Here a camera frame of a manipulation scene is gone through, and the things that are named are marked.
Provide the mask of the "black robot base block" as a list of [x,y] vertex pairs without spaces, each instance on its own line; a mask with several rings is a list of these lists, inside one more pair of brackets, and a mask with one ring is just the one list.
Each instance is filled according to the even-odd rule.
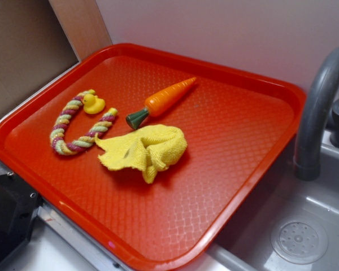
[[30,242],[39,202],[20,176],[0,175],[0,267]]

